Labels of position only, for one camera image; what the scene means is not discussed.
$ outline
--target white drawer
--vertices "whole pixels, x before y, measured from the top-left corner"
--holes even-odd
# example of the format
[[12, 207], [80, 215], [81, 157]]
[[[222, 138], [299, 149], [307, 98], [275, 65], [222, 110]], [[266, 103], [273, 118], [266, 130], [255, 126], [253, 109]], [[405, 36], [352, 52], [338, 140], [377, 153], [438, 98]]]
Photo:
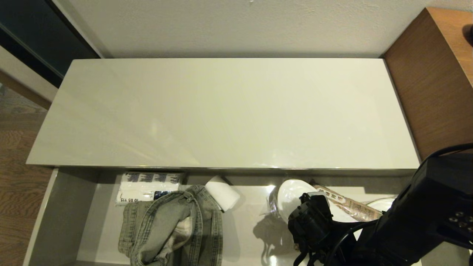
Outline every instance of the white drawer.
[[[129, 259], [118, 252], [123, 208], [115, 206], [117, 177], [124, 169], [56, 168], [48, 185], [24, 266], [116, 266]], [[315, 180], [360, 201], [397, 194], [413, 170], [202, 170], [187, 185], [205, 184], [223, 174], [241, 195], [223, 214], [223, 266], [292, 265], [298, 255], [287, 225], [265, 216], [266, 197], [285, 179]], [[467, 253], [441, 245], [424, 266], [462, 265]]]

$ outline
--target black cable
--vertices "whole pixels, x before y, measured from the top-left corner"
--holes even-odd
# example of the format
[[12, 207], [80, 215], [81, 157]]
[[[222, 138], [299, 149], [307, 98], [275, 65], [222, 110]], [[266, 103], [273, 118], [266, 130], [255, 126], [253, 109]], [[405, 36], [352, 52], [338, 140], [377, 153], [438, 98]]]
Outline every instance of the black cable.
[[309, 262], [307, 263], [307, 266], [314, 266], [315, 262], [319, 259], [319, 255], [317, 253], [312, 254], [311, 251], [309, 251]]
[[294, 266], [298, 266], [306, 258], [307, 253], [309, 252], [309, 247], [305, 241], [299, 243], [299, 250], [300, 254], [297, 256], [296, 260], [294, 260]]
[[422, 166], [425, 164], [425, 162], [430, 158], [438, 157], [438, 156], [443, 155], [443, 154], [448, 153], [448, 152], [454, 152], [454, 151], [455, 152], [460, 152], [460, 151], [466, 151], [466, 150], [470, 150], [470, 149], [473, 149], [473, 142], [454, 145], [454, 146], [446, 147], [446, 148], [440, 149], [438, 151], [435, 151], [435, 152], [431, 153], [429, 156], [427, 156], [420, 163], [419, 167], [417, 168], [417, 170], [414, 172], [414, 174], [412, 176], [415, 176], [417, 174], [417, 172], [419, 171], [419, 169], [422, 168]]
[[343, 243], [343, 241], [347, 238], [347, 236], [349, 236], [351, 233], [354, 233], [360, 229], [363, 229], [369, 225], [372, 225], [374, 223], [377, 223], [378, 220], [373, 220], [373, 221], [369, 221], [369, 222], [365, 222], [365, 223], [362, 223], [362, 224], [359, 224], [355, 227], [353, 227], [352, 229], [348, 230], [342, 237], [340, 237], [340, 239], [337, 241], [337, 243], [335, 244], [335, 246], [332, 248], [332, 250], [330, 250], [330, 253], [329, 255], [327, 256], [327, 259], [324, 263], [325, 266], [330, 266], [330, 263], [332, 262], [333, 260], [333, 257], [335, 256], [335, 253], [337, 252], [338, 248], [340, 247], [340, 245]]

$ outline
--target wooden cabinet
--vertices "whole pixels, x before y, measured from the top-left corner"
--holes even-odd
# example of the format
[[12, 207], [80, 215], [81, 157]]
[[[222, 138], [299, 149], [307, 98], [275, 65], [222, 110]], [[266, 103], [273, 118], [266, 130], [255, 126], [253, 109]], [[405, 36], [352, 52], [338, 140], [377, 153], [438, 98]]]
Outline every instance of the wooden cabinet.
[[385, 53], [420, 157], [473, 142], [473, 14], [426, 8]]

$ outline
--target plastic packaging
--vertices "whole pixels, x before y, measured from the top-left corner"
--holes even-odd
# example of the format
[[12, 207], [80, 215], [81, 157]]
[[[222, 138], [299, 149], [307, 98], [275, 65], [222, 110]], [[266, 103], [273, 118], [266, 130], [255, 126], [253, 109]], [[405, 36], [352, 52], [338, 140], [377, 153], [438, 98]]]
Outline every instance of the plastic packaging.
[[337, 194], [336, 192], [321, 186], [314, 185], [317, 191], [322, 191], [325, 196], [337, 207], [346, 212], [349, 216], [353, 217], [359, 222], [369, 222], [372, 220], [379, 219], [383, 214], [375, 208], [369, 207], [366, 204], [357, 202], [350, 198], [344, 197]]
[[261, 210], [260, 215], [271, 215], [276, 219], [282, 218], [278, 211], [278, 190], [279, 186], [275, 186], [275, 188], [271, 190], [266, 197], [266, 207]]
[[122, 175], [116, 197], [117, 205], [156, 200], [179, 190], [184, 173], [126, 172]]

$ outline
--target folded denim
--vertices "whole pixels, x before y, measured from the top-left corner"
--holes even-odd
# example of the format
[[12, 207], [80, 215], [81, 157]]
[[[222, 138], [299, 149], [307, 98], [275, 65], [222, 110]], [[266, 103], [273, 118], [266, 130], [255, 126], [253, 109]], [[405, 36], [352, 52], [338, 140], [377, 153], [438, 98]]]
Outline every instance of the folded denim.
[[204, 186], [129, 203], [118, 250], [132, 266], [220, 266], [222, 213]]

